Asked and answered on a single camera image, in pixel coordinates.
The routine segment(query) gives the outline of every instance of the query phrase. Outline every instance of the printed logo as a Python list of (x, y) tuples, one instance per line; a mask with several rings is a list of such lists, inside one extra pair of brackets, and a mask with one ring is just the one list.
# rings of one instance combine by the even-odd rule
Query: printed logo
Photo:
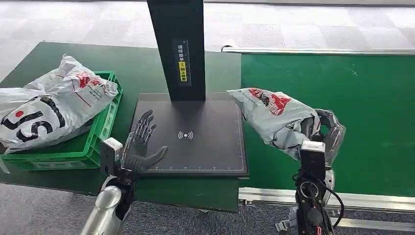
[(260, 99), (265, 107), (276, 116), (281, 115), (284, 112), (285, 106), (291, 100), (288, 96), (270, 93), (256, 88), (249, 88), (249, 93)]

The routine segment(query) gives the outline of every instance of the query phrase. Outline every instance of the wireless charging symbol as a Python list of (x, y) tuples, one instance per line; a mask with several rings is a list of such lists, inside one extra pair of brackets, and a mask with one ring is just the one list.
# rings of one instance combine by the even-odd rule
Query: wireless charging symbol
[(179, 137), (180, 140), (183, 139), (183, 138), (192, 140), (193, 139), (193, 132), (190, 131), (189, 133), (183, 133), (182, 131), (180, 131), (177, 136)]

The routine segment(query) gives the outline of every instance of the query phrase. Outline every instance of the package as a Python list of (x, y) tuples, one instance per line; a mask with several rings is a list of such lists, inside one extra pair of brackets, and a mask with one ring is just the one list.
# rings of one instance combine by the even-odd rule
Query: package
[(316, 111), (282, 92), (257, 88), (227, 91), (235, 98), (244, 118), (261, 136), (265, 144), (272, 145), (300, 160), (298, 148), (310, 140), (301, 133), (301, 123), (308, 119), (308, 136), (318, 134), (320, 119)]
[[(28, 95), (32, 97), (27, 102), (1, 119), (0, 142), (8, 148), (6, 153), (57, 144), (74, 137), (74, 133), (85, 132), (85, 128), (83, 131), (78, 128), (118, 94), (116, 83), (100, 78), (66, 55), (59, 68), (24, 89), (35, 95)], [(7, 97), (0, 97), (1, 109), (8, 102)]]
[(0, 88), (0, 119), (44, 91), (24, 88)]

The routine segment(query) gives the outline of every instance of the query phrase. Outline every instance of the green basket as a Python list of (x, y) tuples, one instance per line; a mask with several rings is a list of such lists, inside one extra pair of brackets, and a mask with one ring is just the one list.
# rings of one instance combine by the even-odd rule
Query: green basket
[(117, 83), (118, 94), (93, 118), (88, 133), (57, 145), (4, 154), (1, 159), (25, 170), (95, 169), (100, 166), (99, 144), (107, 139), (114, 124), (122, 88), (112, 71), (95, 71), (96, 75)]

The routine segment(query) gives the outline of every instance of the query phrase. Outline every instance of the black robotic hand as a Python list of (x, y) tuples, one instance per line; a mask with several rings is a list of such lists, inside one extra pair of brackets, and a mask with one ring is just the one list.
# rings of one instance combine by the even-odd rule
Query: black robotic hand
[(162, 146), (157, 153), (147, 157), (147, 146), (151, 133), (156, 124), (152, 123), (153, 110), (148, 110), (141, 115), (140, 120), (134, 127), (134, 131), (128, 135), (122, 156), (122, 166), (134, 173), (144, 173), (156, 163), (161, 161), (167, 154), (168, 147)]
[(325, 144), (325, 162), (331, 166), (336, 159), (340, 145), (346, 133), (346, 128), (339, 123), (336, 115), (331, 110), (315, 109), (319, 115), (322, 126), (328, 128), (327, 133), (320, 131), (316, 135), (311, 135), (313, 130), (313, 118), (306, 118), (301, 122), (301, 132), (311, 141), (324, 142)]

